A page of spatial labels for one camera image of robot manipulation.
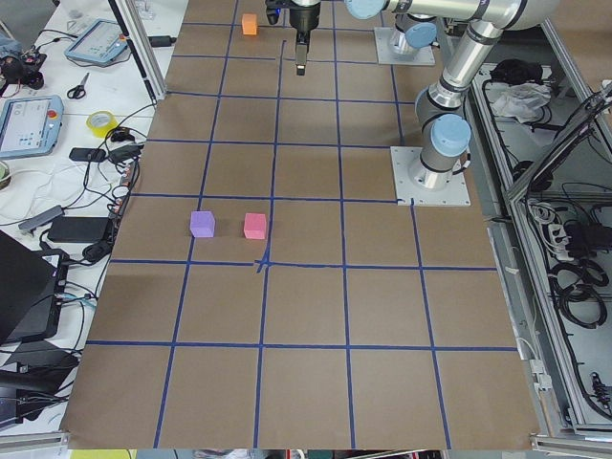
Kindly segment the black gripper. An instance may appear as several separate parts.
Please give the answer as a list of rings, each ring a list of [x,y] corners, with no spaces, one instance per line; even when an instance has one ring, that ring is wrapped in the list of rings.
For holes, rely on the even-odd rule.
[[[319,25],[319,0],[292,0],[289,2],[290,25],[297,31],[295,37],[295,71],[299,77],[306,72],[309,52],[309,32]]]

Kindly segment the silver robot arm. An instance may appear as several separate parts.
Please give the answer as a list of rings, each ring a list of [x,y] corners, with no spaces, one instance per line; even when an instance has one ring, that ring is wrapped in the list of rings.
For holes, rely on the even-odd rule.
[[[395,22],[390,28],[374,29],[377,59],[386,65],[431,66],[435,63],[431,50],[437,27],[431,15],[410,13],[406,1],[346,1],[349,13],[357,19],[369,19],[381,11],[391,11]],[[295,68],[299,76],[306,71],[311,31],[319,25],[318,1],[286,1],[273,7],[289,11],[290,25],[295,29]]]
[[[424,145],[408,167],[416,186],[439,190],[447,186],[458,158],[470,143],[471,128],[458,114],[464,95],[485,58],[506,30],[525,30],[543,22],[558,1],[347,1],[358,19],[380,11],[424,14],[470,23],[439,80],[417,97],[415,112]]]

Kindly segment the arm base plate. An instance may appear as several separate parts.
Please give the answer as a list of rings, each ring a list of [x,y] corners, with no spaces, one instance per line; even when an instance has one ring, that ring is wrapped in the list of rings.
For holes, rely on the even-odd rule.
[[[405,32],[396,28],[374,29],[379,64],[434,66],[431,44],[436,38],[435,27],[421,24],[409,27]]]
[[[421,162],[421,147],[390,148],[396,202],[399,206],[469,207],[470,195],[461,168],[455,161],[449,172],[432,172]]]

